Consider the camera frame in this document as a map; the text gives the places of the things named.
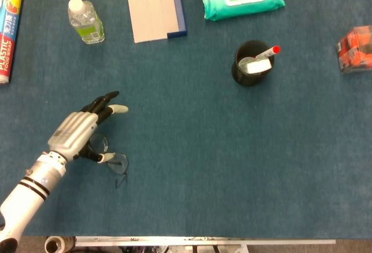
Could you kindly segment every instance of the tabletop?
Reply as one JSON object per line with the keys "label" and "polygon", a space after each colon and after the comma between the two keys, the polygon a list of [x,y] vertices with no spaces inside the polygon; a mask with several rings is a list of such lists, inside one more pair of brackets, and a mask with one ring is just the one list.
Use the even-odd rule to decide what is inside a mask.
{"label": "tabletop", "polygon": [[[89,0],[105,41],[85,45],[69,0],[23,0],[0,88],[0,201],[61,121],[119,90],[129,113],[99,128],[127,181],[79,159],[25,234],[372,238],[372,73],[342,75],[335,44],[371,24],[372,0],[285,0],[211,22],[183,0],[188,35],[135,44],[127,0]],[[280,45],[254,87],[231,76],[247,40]]]}

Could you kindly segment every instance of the robotic hand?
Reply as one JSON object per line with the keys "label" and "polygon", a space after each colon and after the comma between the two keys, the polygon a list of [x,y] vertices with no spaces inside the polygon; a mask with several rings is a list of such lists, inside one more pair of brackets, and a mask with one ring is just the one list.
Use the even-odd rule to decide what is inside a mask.
{"label": "robotic hand", "polygon": [[79,112],[71,113],[58,127],[34,166],[0,206],[5,224],[0,221],[0,253],[16,252],[24,228],[66,173],[65,165],[82,156],[98,163],[108,161],[112,154],[96,154],[89,139],[97,126],[114,113],[126,113],[123,105],[109,105],[119,92],[98,97]]}

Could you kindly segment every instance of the white bottle cap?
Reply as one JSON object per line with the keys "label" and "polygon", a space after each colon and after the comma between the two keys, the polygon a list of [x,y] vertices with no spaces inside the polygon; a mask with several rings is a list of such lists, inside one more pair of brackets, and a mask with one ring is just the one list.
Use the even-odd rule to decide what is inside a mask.
{"label": "white bottle cap", "polygon": [[69,9],[74,15],[81,15],[86,10],[83,0],[70,0]]}

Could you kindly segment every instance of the black stripe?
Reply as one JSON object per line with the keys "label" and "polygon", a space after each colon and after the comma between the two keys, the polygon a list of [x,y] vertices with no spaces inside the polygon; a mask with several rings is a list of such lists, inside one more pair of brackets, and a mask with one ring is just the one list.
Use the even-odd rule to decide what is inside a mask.
{"label": "black stripe", "polygon": [[35,185],[37,185],[37,187],[39,187],[44,192],[46,192],[48,194],[48,196],[50,195],[51,192],[44,185],[41,185],[39,182],[33,180],[32,178],[29,178],[28,176],[25,176],[23,179],[28,180],[28,181],[34,183]]}
{"label": "black stripe", "polygon": [[28,185],[27,183],[24,183],[24,182],[20,182],[20,183],[18,183],[18,184],[20,184],[20,185],[23,185],[23,186],[25,186],[25,187],[27,187],[27,188],[29,188],[29,189],[31,189],[31,190],[33,190],[36,194],[38,194],[43,200],[46,200],[47,198],[46,198],[46,196],[44,196],[44,194],[41,194],[39,191],[37,191],[34,187],[32,187],[32,186],[30,186],[30,185]]}

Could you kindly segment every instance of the black cup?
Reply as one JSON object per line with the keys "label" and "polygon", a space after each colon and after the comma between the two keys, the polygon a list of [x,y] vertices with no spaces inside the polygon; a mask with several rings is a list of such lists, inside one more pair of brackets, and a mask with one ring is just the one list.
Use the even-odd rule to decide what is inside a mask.
{"label": "black cup", "polygon": [[234,80],[244,86],[253,86],[259,83],[274,67],[274,56],[270,56],[269,60],[271,68],[259,74],[247,74],[239,67],[239,61],[244,57],[256,57],[258,54],[268,50],[270,47],[263,41],[252,40],[242,44],[235,54],[235,62],[232,64],[231,73]]}

